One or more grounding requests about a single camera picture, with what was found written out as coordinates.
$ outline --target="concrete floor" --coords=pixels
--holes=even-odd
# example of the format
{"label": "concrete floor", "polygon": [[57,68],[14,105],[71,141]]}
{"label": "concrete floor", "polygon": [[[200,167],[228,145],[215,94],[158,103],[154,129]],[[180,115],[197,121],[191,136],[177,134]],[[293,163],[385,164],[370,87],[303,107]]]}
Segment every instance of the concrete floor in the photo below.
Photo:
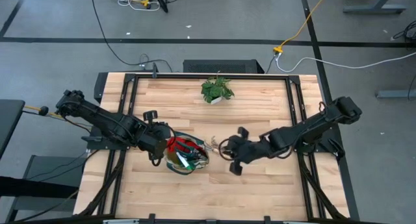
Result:
{"label": "concrete floor", "polygon": [[[0,23],[18,0],[0,0]],[[308,0],[315,6],[318,0]],[[414,0],[401,15],[345,15],[342,5],[371,0],[325,0],[313,15],[320,42],[398,42],[390,38],[415,20]],[[267,39],[292,36],[305,20],[300,0],[180,0],[169,14],[137,12],[111,0],[96,0],[108,38]],[[5,37],[101,38],[90,0],[25,0]],[[296,40],[310,41],[305,29]],[[141,53],[167,60],[182,71],[184,59],[257,59],[264,68],[272,45],[113,44],[126,61]],[[324,60],[358,66],[408,54],[404,48],[321,47]],[[285,46],[281,66],[314,56],[311,46]],[[416,73],[416,56],[381,66],[351,70],[325,66],[332,96],[350,96],[363,110],[355,124],[341,126],[346,158],[363,221],[414,223],[416,102],[378,100],[376,90],[406,89]],[[119,62],[105,44],[0,42],[0,98],[53,108],[65,89],[79,89],[92,100],[98,72],[132,68]],[[164,64],[161,71],[168,71]],[[271,73],[279,73],[275,66]],[[295,71],[317,74],[307,61]],[[0,160],[0,175],[21,177],[31,155],[78,156],[85,150],[82,129],[48,118],[23,115]],[[0,222],[12,199],[0,200]],[[69,216],[55,212],[48,217]]]}

